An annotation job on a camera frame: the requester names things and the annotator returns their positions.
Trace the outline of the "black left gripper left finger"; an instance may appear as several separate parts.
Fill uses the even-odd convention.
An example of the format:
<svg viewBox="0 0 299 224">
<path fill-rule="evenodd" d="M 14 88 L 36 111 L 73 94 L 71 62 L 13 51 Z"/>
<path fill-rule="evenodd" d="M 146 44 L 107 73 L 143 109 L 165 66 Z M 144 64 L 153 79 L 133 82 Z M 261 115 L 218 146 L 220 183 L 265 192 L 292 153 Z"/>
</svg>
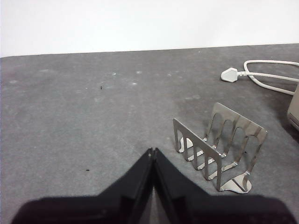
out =
<svg viewBox="0 0 299 224">
<path fill-rule="evenodd" d="M 14 224 L 136 224 L 152 191 L 153 149 L 96 196 L 44 197 L 25 203 Z"/>
</svg>

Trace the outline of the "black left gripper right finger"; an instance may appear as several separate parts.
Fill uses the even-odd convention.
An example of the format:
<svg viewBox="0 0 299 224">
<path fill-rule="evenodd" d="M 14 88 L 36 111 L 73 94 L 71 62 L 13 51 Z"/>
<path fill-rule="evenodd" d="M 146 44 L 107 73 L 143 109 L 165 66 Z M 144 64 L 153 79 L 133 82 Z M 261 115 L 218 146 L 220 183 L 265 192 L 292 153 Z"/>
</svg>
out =
<svg viewBox="0 0 299 224">
<path fill-rule="evenodd" d="M 213 196 L 185 177 L 158 149 L 155 188 L 173 224 L 294 224 L 287 206 L 264 196 Z"/>
</svg>

